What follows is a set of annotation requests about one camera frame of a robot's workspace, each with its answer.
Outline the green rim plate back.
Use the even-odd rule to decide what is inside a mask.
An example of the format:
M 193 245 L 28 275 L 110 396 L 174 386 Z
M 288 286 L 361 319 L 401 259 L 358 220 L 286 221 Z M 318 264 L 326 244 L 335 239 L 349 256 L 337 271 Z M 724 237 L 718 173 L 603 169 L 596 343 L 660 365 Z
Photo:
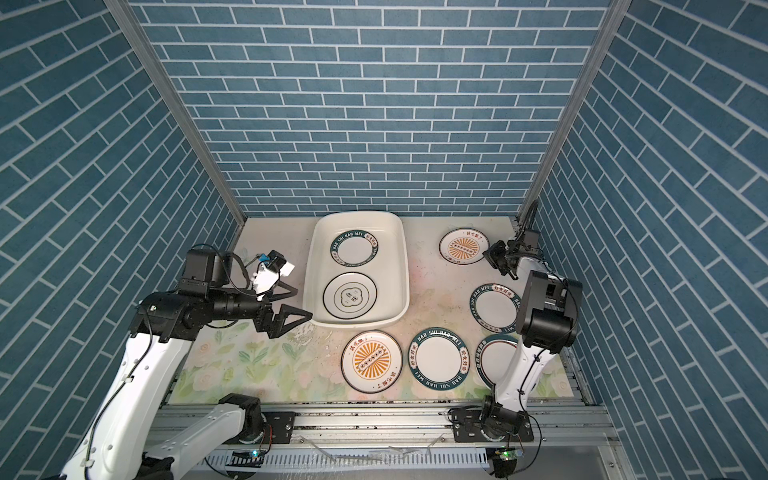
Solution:
M 332 259 L 343 267 L 356 268 L 371 262 L 379 250 L 378 239 L 365 230 L 348 230 L 330 245 Z

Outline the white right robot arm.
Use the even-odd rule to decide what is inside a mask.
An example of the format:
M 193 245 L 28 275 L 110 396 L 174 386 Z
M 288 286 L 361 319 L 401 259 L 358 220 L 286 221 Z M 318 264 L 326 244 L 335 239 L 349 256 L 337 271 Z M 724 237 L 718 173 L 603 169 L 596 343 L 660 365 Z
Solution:
M 531 427 L 540 425 L 527 409 L 544 368 L 578 334 L 583 285 L 554 273 L 540 255 L 538 234 L 528 240 L 499 240 L 484 253 L 503 275 L 525 278 L 515 317 L 519 335 L 512 356 L 504 359 L 503 375 L 481 407 L 457 407 L 447 412 L 458 443 L 526 440 Z

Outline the white plate green flower outline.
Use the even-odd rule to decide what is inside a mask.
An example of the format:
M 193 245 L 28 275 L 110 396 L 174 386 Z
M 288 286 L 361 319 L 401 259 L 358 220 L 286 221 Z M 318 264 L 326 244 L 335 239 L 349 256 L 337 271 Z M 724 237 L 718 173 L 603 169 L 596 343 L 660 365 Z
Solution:
M 352 320 L 364 316 L 376 303 L 375 282 L 359 272 L 342 273 L 333 278 L 323 292 L 323 305 L 336 319 Z

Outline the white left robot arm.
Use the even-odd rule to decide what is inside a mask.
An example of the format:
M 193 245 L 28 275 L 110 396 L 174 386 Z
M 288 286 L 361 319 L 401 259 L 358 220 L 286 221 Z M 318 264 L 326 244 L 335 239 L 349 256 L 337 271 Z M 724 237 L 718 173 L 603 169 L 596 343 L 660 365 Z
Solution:
M 293 264 L 277 251 L 262 255 L 235 286 L 231 269 L 245 269 L 233 252 L 208 244 L 190 249 L 177 285 L 137 306 L 115 379 L 61 479 L 180 479 L 228 440 L 261 445 L 272 435 L 257 397 L 230 393 L 202 419 L 158 446 L 145 446 L 150 427 L 198 334 L 213 321 L 250 321 L 275 339 L 308 322 L 310 312 L 284 301 Z M 282 305 L 278 310 L 274 302 Z

